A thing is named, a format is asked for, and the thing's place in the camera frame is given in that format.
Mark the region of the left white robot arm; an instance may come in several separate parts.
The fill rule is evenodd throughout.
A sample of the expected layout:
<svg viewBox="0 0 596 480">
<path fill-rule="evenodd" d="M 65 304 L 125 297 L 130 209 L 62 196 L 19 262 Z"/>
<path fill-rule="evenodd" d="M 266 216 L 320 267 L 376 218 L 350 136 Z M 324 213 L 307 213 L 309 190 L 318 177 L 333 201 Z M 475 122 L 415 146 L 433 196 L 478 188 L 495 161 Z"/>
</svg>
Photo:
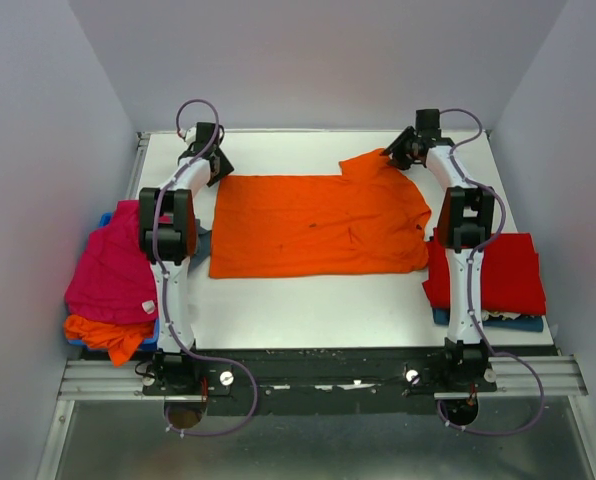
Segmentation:
<svg viewBox="0 0 596 480">
<path fill-rule="evenodd" d="M 194 211 L 194 198 L 230 175 L 222 151 L 224 127 L 199 122 L 183 135 L 186 148 L 174 173 L 138 193 L 141 251 L 150 263 L 157 292 L 157 350 L 179 354 L 195 344 L 189 313 L 188 274 L 208 255 L 208 241 Z"/>
</svg>

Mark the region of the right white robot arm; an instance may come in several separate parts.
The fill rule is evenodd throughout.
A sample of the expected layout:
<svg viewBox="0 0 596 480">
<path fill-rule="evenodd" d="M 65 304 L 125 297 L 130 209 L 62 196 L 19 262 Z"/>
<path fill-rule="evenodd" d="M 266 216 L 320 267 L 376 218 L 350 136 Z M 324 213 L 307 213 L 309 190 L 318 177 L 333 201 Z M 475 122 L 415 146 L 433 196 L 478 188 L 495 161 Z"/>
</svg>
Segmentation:
<svg viewBox="0 0 596 480">
<path fill-rule="evenodd" d="M 492 226 L 499 197 L 492 188 L 472 179 L 457 157 L 457 149 L 478 136 L 454 142 L 442 133 L 443 114 L 439 109 L 418 110 L 415 124 L 405 128 L 381 155 L 402 171 L 424 166 L 444 190 L 433 239 L 444 248 L 449 268 L 447 345 L 491 353 L 483 331 L 481 273 L 485 248 L 498 236 Z"/>
</svg>

